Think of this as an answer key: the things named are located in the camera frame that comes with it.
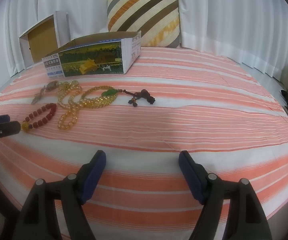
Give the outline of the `printed cardboard box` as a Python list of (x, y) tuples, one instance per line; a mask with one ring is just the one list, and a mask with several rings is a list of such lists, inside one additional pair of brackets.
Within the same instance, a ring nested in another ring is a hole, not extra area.
[(141, 31), (98, 33), (75, 38), (42, 58), (51, 79), (126, 74), (141, 53)]

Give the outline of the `striped bed sheet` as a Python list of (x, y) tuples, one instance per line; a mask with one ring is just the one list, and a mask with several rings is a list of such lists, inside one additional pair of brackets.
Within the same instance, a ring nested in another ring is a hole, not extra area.
[(127, 74), (84, 76), (83, 89), (148, 90), (131, 106), (120, 94), (83, 109), (60, 130), (45, 126), (0, 139), (0, 188), (20, 209), (34, 182), (75, 173), (98, 150), (107, 164), (85, 216), (97, 239), (187, 239), (201, 213), (179, 153), (223, 180), (247, 178), (272, 217), (288, 202), (288, 116), (263, 84), (226, 57), (189, 49), (143, 48)]

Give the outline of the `yellow bracelet green pendant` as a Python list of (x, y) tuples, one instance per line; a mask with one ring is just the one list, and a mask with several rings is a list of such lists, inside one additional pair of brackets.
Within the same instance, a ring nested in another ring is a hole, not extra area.
[[(102, 91), (101, 95), (94, 98), (88, 98), (92, 93)], [(86, 90), (82, 95), (77, 105), (80, 108), (98, 109), (111, 105), (121, 92), (120, 89), (111, 86), (96, 86)]]

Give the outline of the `white box lid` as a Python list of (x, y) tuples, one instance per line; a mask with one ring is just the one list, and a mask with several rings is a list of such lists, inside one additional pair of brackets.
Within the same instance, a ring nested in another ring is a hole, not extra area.
[(19, 37), (25, 68), (70, 41), (69, 17), (65, 11), (55, 11)]

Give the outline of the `dark red knot tassel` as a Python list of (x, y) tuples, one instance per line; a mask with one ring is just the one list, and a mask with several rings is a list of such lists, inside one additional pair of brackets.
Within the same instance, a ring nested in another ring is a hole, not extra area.
[(127, 94), (129, 96), (131, 96), (132, 98), (128, 101), (129, 105), (132, 105), (133, 107), (137, 107), (137, 100), (140, 99), (145, 99), (149, 104), (153, 105), (155, 103), (155, 98), (153, 96), (151, 96), (151, 94), (146, 90), (143, 89), (140, 92), (129, 92), (127, 90), (120, 90), (120, 92)]

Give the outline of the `white curtain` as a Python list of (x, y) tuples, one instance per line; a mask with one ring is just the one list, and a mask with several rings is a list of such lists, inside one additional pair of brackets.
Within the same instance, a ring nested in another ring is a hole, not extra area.
[[(6, 65), (25, 68), (20, 35), (53, 14), (69, 16), (71, 38), (98, 33), (107, 24), (108, 0), (6, 0)], [(225, 55), (276, 79), (288, 66), (285, 0), (179, 0), (181, 44)]]

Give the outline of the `striped throw pillow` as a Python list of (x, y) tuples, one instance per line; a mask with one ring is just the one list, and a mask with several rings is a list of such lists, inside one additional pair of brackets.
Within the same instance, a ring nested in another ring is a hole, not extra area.
[(108, 0), (108, 31), (139, 31), (141, 46), (180, 46), (179, 0)]

